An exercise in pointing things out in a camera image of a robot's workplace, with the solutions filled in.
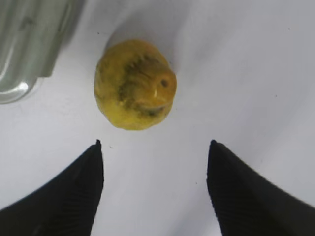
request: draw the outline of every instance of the clear glass container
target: clear glass container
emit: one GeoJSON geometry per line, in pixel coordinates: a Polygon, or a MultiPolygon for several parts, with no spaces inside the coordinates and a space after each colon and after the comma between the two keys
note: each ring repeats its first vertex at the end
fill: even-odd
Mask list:
{"type": "Polygon", "coordinates": [[[49,77],[76,0],[1,0],[0,103],[49,77]]]}

